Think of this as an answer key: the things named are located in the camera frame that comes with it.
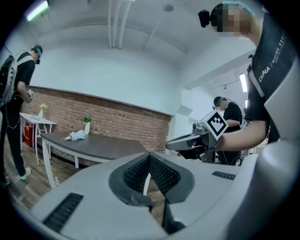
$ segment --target red box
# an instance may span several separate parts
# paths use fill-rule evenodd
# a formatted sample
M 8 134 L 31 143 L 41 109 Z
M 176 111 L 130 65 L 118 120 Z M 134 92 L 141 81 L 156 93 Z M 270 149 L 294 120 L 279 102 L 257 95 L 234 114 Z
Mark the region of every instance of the red box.
M 29 127 L 25 127 L 24 129 L 24 142 L 26 142 L 28 146 L 34 148 L 35 147 L 35 137 L 34 137 L 35 125 L 30 122 L 27 122 L 25 125 Z

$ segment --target potted plant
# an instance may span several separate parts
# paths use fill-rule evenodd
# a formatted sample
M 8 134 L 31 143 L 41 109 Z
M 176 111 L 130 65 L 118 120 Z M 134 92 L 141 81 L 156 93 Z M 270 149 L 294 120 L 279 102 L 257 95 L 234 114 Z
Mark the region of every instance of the potted plant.
M 39 108 L 41 109 L 40 111 L 39 111 L 39 114 L 38 114 L 38 116 L 40 117 L 40 118 L 43 118 L 43 111 L 45 110 L 45 109 L 47 109 L 47 105 L 45 104 L 45 103 L 42 103 L 40 106 L 39 106 Z
M 89 134 L 90 132 L 90 122 L 92 121 L 91 117 L 84 117 L 83 122 L 86 122 L 84 132 L 85 134 Z

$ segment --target tube light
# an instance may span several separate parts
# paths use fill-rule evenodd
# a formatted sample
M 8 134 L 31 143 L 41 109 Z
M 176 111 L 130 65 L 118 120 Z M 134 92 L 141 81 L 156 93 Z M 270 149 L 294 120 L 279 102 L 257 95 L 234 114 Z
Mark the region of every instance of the tube light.
M 240 82 L 242 83 L 243 92 L 248 92 L 245 74 L 241 74 L 241 75 L 240 75 Z
M 26 18 L 27 21 L 29 22 L 32 20 L 34 17 L 36 17 L 38 14 L 40 14 L 42 11 L 44 11 L 46 8 L 48 8 L 48 2 L 44 1 L 42 2 L 39 6 L 37 6 L 34 10 L 32 10 L 31 13 L 29 13 Z

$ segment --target dark gray tabletop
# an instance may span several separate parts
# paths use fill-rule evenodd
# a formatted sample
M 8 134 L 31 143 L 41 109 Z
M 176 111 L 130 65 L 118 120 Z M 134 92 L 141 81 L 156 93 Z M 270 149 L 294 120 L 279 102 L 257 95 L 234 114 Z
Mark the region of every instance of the dark gray tabletop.
M 42 133 L 46 139 L 65 149 L 84 154 L 90 157 L 114 160 L 124 156 L 147 152 L 138 141 L 125 140 L 101 135 L 86 135 L 84 140 L 64 141 L 60 139 L 68 136 L 70 132 Z

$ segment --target bottle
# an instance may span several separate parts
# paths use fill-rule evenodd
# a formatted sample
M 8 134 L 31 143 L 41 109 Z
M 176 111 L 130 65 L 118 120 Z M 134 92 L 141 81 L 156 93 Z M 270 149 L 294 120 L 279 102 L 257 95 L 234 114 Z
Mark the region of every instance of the bottle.
M 56 185 L 56 186 L 58 186 L 58 185 L 60 184 L 60 181 L 58 180 L 57 177 L 55 177 L 54 182 L 55 182 L 55 185 Z

